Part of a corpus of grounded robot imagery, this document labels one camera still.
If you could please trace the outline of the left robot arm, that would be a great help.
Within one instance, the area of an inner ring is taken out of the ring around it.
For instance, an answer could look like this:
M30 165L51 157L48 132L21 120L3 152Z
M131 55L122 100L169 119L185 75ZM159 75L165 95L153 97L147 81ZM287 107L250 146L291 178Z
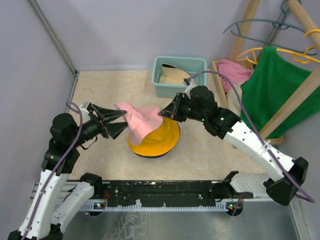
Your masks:
M69 101L66 105L79 115L79 123L70 113L61 113L53 119L38 188L22 225L9 233L10 240L61 240L85 202L103 195L102 177L85 173L62 204L56 206L80 156L77 148L90 140L96 141L99 135L116 139L128 126L126 122L116 120L127 112L102 108L90 102L77 106Z

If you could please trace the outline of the beige bucket hat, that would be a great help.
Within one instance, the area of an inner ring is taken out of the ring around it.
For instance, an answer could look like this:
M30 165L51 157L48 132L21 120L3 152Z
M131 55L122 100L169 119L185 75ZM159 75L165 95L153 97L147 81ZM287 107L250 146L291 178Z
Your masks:
M184 79L189 77L190 75L184 70L181 70L169 64L162 64L161 76L158 82L160 84L167 84L167 85L183 85Z

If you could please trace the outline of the yellow bucket hat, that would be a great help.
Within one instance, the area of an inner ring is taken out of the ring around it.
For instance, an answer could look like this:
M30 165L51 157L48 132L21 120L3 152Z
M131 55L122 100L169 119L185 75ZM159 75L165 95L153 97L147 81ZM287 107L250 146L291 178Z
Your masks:
M181 134L178 123L174 120L165 118L162 125L149 133L143 141L179 141Z

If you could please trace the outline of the wooden clothes rack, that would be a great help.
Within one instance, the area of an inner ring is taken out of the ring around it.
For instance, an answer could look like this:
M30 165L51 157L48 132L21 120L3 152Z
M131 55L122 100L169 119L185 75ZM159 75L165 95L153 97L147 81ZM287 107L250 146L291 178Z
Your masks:
M294 50L265 42L242 51L259 2L251 0L243 20L237 21L236 39L229 59L214 61L216 90L224 108L243 116L244 111L227 82L230 77L251 120L262 137L273 145L284 142L284 133L320 110L320 70L302 65L319 63L310 50Z

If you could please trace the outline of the pink cloth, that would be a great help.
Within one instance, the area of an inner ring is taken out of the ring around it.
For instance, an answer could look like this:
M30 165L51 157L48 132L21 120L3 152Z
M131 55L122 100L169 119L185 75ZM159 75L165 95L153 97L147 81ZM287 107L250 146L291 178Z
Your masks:
M129 142L134 146L140 145L148 134L157 130L163 123L163 118L158 115L158 106L134 107L125 101L117 102L114 106L117 110L126 111L123 119L130 129Z

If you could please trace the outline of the blue bucket hat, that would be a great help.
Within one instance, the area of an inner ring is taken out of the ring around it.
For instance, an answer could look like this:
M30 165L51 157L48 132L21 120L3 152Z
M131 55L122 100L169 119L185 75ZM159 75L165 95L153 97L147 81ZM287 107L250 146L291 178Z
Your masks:
M129 149L137 156L147 159L157 159L168 154L178 141L142 141L138 145L134 145L128 140Z

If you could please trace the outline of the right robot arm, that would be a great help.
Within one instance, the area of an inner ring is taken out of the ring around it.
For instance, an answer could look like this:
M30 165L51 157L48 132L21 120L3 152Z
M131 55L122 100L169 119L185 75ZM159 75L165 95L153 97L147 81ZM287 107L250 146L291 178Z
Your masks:
M287 206L306 179L307 160L294 159L259 139L235 113L219 107L206 86L178 92L158 114L180 123L187 119L203 123L209 134L242 150L264 169L265 174L236 173L223 185L229 198L239 193L267 194L276 203Z

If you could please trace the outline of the teal plastic bin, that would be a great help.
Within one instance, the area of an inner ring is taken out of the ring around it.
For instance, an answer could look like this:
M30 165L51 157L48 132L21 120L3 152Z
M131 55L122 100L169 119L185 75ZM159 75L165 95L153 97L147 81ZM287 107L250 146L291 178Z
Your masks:
M151 83L159 98L174 98L184 92L184 79L207 69L207 61L196 57L158 56L155 58Z

